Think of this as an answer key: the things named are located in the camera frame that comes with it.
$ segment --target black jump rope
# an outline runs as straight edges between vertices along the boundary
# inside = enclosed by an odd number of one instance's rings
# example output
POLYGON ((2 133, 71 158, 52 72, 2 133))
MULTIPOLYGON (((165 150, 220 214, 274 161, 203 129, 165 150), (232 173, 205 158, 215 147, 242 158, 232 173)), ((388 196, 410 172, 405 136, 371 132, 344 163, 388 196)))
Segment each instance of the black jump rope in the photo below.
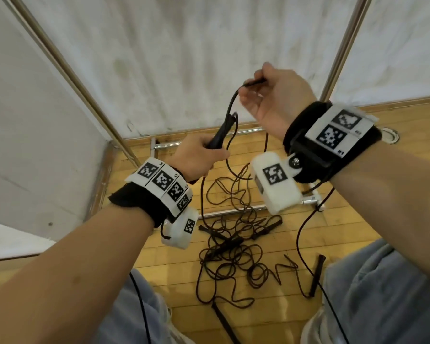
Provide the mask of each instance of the black jump rope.
MULTIPOLYGON (((248 86, 254 86, 257 84, 265 83, 266 80, 264 78, 248 82, 242 86, 248 87, 248 86)), ((236 91, 231 98, 231 101, 228 106, 228 110, 226 112, 225 120, 222 124, 222 126, 219 128, 213 139, 209 142, 209 144, 206 146, 208 149, 220 149, 223 146, 223 140, 228 134, 229 130, 232 128, 232 126, 235 124, 234 133, 231 136, 226 149, 229 149, 229 146, 231 142, 233 141, 234 137, 236 136, 237 129, 239 127, 239 120, 237 116, 237 112, 234 112, 231 114, 231 108, 232 105, 238 95, 238 92, 236 91)), ((267 150, 268 145, 268 134, 266 133, 266 139, 264 142, 264 152, 267 150)), ((272 275, 274 279, 277 281, 279 285, 281 285, 281 279, 278 272, 278 267, 284 267, 291 270, 294 270, 296 273, 296 278, 298 281, 298 286, 301 294, 305 298, 312 298, 315 295, 315 290, 318 287, 322 290, 322 293, 327 300, 328 305, 330 306, 330 309, 336 319, 336 322, 338 323, 338 327, 341 330, 341 333, 344 337, 344 340, 347 344, 349 343, 349 339, 347 338, 347 335, 345 334, 343 330, 343 326, 341 325, 338 315, 336 314, 332 303, 330 302, 327 293, 323 289, 321 283, 320 283, 320 275, 322 271, 323 262, 325 260, 325 257, 323 255, 319 256, 319 263, 317 266, 317 269, 314 272, 309 268, 307 263, 304 261, 303 256, 301 255, 301 252, 299 251, 299 236, 301 235, 301 231, 303 230, 305 224, 314 216, 314 214, 319 211, 321 206, 328 200, 328 198, 332 195, 334 192, 334 188, 327 194, 327 196, 321 201, 321 203, 316 206, 316 208, 310 213, 310 215, 304 220, 303 224, 298 229, 298 234, 296 236, 296 250, 298 252, 299 258, 303 262, 306 269, 309 271, 309 273, 312 275, 313 283, 311 286, 311 290, 309 294, 305 294, 301 287, 301 283, 299 281, 299 275, 298 275, 298 265, 293 262, 286 254, 284 254, 285 259, 288 261, 288 265, 277 263, 275 265, 275 272, 269 269, 264 263, 261 263, 260 260, 263 256, 263 249, 258 244, 252 244, 252 245, 244 245, 243 243, 246 240, 256 240, 262 235, 268 234, 272 229, 282 224, 282 217, 280 215, 274 215, 268 219, 266 218, 259 218, 257 212, 254 210, 254 208, 251 205, 251 196, 250 196, 250 188, 248 186, 248 182, 252 180, 251 177, 247 176, 244 177, 245 174, 248 171, 249 163, 247 163, 244 167, 242 167, 241 171, 239 173, 235 173, 232 168, 229 166, 228 160, 226 160, 226 166, 228 167, 230 173, 234 175, 234 179, 231 177, 219 177, 217 178, 213 184, 209 187, 206 193, 206 199, 207 202, 213 204, 213 205, 220 205, 226 201, 230 201, 231 205, 239 211, 239 218, 235 221, 234 225, 232 227, 228 227, 228 221, 222 216, 221 218, 215 220, 212 222, 211 225, 208 225, 204 218, 204 203, 203 203, 203 195, 204 195, 204 183, 205 183, 205 177, 202 178, 201 182, 201 217, 202 221, 204 223, 203 225, 199 226, 199 230, 205 231, 208 234, 210 234, 210 237, 207 241, 208 247, 203 249, 199 254, 199 259, 201 263, 201 269, 199 271, 198 280, 196 283, 196 297, 197 299, 203 303, 203 304, 209 304, 212 303, 212 308, 216 312, 216 315, 218 319, 220 320, 221 324, 223 325, 223 328, 226 330, 227 334, 231 338, 232 342, 234 344, 240 344, 239 339, 236 337, 234 331, 230 327, 228 321, 223 316, 221 311, 218 309, 218 306, 216 305, 215 300, 221 299, 232 306, 240 309, 245 309, 255 302, 255 298, 253 297, 247 297, 242 299, 235 299, 234 293, 236 290, 236 270, 239 268, 242 271, 246 272, 247 275, 247 281, 250 284, 250 286, 254 289, 259 289, 264 285, 264 283, 267 281, 269 275, 272 275), (228 188, 224 183, 223 180, 230 181, 231 187, 228 188), (246 188, 241 189, 241 180, 246 181, 246 188), (218 185, 222 192, 225 194, 228 194, 229 197, 225 198, 224 200, 220 202, 213 202, 209 199, 209 192, 210 190, 215 186, 218 185), (244 201, 244 196, 247 195, 248 200, 244 201), (208 267, 208 263, 213 261, 222 261, 222 263, 217 267, 215 271, 210 269, 208 267), (202 275, 202 271, 205 270, 208 274, 208 276, 214 280, 215 287, 212 297, 209 300, 202 300, 199 296, 199 284, 200 279, 202 275), (227 299, 225 297, 217 295, 217 281, 220 280, 234 280, 234 286, 232 288, 231 293, 231 299, 227 299)), ((307 190, 303 192, 304 194, 310 193, 312 190, 318 188, 324 181, 318 183, 316 186, 312 187, 310 190, 307 190)), ((147 339, 148 343, 151 344, 151 337, 150 337, 150 331, 148 327, 147 317, 145 314, 145 307, 143 305, 142 296, 140 295, 140 291, 138 289, 137 283, 132 276, 132 273, 129 273, 129 276, 132 279, 132 283, 134 284, 134 288, 137 292, 139 301, 140 301, 140 307, 142 308, 143 313, 143 322, 145 323, 145 330, 147 333, 147 339)))

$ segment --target qr code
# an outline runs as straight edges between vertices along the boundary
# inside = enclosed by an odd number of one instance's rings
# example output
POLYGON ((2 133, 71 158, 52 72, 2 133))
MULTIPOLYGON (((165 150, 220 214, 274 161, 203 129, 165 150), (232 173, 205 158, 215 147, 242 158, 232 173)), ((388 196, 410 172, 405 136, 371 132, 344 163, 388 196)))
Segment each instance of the qr code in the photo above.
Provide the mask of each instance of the qr code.
POLYGON ((263 172, 266 175, 266 179, 268 180, 270 185, 273 185, 288 179, 287 175, 283 171, 280 164, 275 164, 270 167, 264 168, 263 172))
POLYGON ((143 177, 150 178, 156 172, 157 169, 157 166, 151 163, 145 163, 137 173, 139 175, 142 175, 143 177))
POLYGON ((189 218, 186 225, 185 225, 184 231, 191 234, 193 232, 195 224, 196 224, 195 221, 193 221, 192 219, 189 218))
POLYGON ((188 196, 185 194, 182 199, 177 203, 177 207, 182 211, 184 207, 189 203, 188 196))
POLYGON ((335 127, 327 125, 325 129, 317 136, 317 140, 325 146, 334 150, 336 146, 346 137, 347 133, 335 127))
POLYGON ((165 191, 172 184, 173 180, 174 179, 170 175, 161 170, 151 182, 165 191))
POLYGON ((343 109, 332 119, 332 122, 339 124, 340 126, 349 130, 352 130, 352 128, 355 127, 361 120, 361 117, 343 109))
POLYGON ((175 182, 167 194, 172 198, 173 201, 177 201, 178 198, 183 194, 184 189, 178 182, 175 182))

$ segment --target person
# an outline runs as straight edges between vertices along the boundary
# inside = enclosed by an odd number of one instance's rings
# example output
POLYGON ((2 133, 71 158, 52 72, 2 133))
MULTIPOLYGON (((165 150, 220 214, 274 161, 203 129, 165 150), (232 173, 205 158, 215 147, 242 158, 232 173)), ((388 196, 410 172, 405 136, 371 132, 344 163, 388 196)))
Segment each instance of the person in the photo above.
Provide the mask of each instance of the person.
MULTIPOLYGON (((292 70, 265 63, 239 89, 242 105, 282 140, 316 101, 292 70)), ((168 164, 187 181, 229 152, 207 150, 211 135, 188 135, 168 164)), ((430 162, 377 142, 335 174, 334 188, 383 239, 329 266, 324 288, 352 343, 430 343, 430 162)), ((0 287, 0 343, 146 343, 128 277, 153 229, 140 208, 110 204, 0 287)), ((153 343, 192 343, 172 326, 162 297, 133 271, 153 343)), ((325 303, 304 343, 344 343, 325 303)))

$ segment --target person's right hand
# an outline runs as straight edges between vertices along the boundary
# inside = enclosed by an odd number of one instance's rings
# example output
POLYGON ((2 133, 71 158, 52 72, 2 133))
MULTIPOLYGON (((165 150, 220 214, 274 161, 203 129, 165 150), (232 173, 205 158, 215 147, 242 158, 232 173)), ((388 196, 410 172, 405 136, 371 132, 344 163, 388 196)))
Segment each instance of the person's right hand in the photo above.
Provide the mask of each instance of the person's right hand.
POLYGON ((241 104, 264 129, 283 140, 288 127, 311 103, 317 101, 308 82, 293 70, 280 70, 264 63, 254 79, 267 82, 239 89, 241 104))

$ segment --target yellow wooden floor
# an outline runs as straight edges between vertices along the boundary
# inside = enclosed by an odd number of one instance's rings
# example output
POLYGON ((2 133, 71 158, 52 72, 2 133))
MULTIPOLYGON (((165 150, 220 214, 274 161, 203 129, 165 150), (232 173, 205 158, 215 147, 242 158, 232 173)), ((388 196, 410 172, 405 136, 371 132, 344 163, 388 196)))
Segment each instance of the yellow wooden floor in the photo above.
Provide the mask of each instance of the yellow wooden floor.
MULTIPOLYGON (((392 147, 411 152, 430 160, 430 104, 411 106, 375 112, 380 118, 380 126, 387 126, 400 133, 401 140, 392 147)), ((235 171, 249 162, 264 148, 264 133, 238 136, 234 139, 230 151, 230 164, 235 171)), ((149 156, 149 144, 133 147, 141 161, 149 156)), ((159 150, 156 157, 165 160, 175 149, 159 150)), ((268 150, 274 150, 284 155, 281 143, 269 139, 268 150)), ((123 154, 119 154, 113 166, 113 173, 108 184, 108 193, 112 193, 124 184, 124 179, 134 170, 131 163, 123 154)), ((224 162, 215 164, 207 177, 207 189, 214 179, 228 176, 224 162)), ((258 189, 253 182, 252 202, 261 204, 258 189)), ((320 193, 325 195, 331 186, 324 184, 320 193)), ((199 209, 200 181, 193 186, 195 194, 191 205, 199 209)), ((219 201, 226 195, 221 191, 212 193, 212 200, 219 201)), ((363 221, 338 194, 327 201, 327 209, 317 213, 306 225, 300 238, 300 249, 306 262, 313 266, 316 256, 324 254, 327 264, 333 263, 352 251, 355 251, 373 240, 378 234, 363 221)), ((205 201, 206 212, 230 208, 213 206, 205 201)), ((297 206, 282 213, 283 224, 272 234, 261 237, 256 241, 264 250, 262 262, 273 269, 276 263, 286 263, 287 254, 299 265, 299 275, 304 289, 309 289, 311 277, 304 270, 296 253, 296 233, 303 220, 309 215, 312 207, 297 206)), ((195 296, 196 279, 200 264, 198 254, 207 245, 207 234, 195 231, 192 242, 186 250, 178 250, 164 246, 156 231, 147 241, 135 267, 161 293, 167 304, 173 308, 173 323, 196 343, 229 343, 229 338, 221 327, 218 318, 210 306, 200 304, 195 296)), ((6 281, 14 270, 0 272, 0 284, 6 281)), ((228 303, 218 301, 219 308, 234 327, 242 343, 298 343, 302 327, 321 304, 321 293, 313 300, 304 299, 299 292, 295 274, 281 270, 282 286, 271 277, 261 289, 253 290, 247 283, 245 272, 236 274, 236 298, 255 297, 252 307, 244 310, 236 309, 228 303)), ((203 274, 200 285, 201 296, 207 298, 213 291, 213 281, 203 274)), ((230 297, 233 282, 218 283, 218 294, 230 297)))

